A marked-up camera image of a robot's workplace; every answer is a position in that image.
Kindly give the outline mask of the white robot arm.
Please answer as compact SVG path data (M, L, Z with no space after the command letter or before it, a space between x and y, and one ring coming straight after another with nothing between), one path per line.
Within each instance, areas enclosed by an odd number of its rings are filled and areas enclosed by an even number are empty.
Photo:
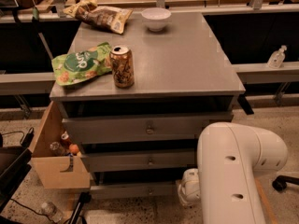
M266 129L218 122L199 136L197 166L177 182L182 205L202 205L204 224L265 224L257 175L286 164L283 139Z

